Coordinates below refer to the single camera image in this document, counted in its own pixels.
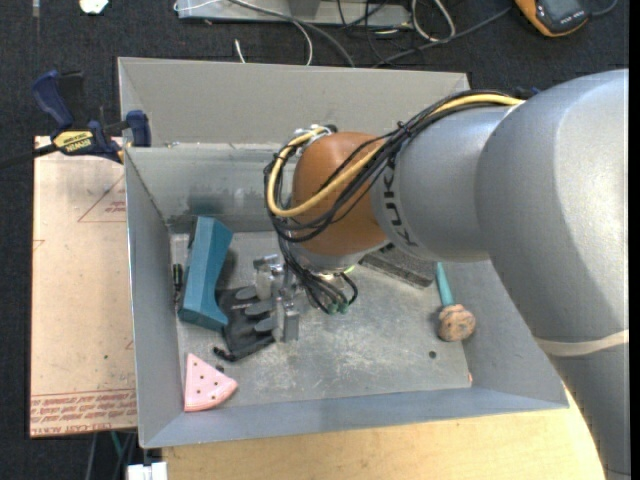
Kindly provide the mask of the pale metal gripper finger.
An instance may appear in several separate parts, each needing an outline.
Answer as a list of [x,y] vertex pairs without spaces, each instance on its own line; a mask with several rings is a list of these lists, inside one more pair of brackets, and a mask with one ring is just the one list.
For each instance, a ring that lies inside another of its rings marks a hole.
[[259,300],[267,300],[272,296],[272,290],[281,264],[277,254],[269,254],[253,261],[256,271],[255,290]]
[[283,298],[280,308],[281,340],[283,342],[299,339],[300,311],[293,299]]

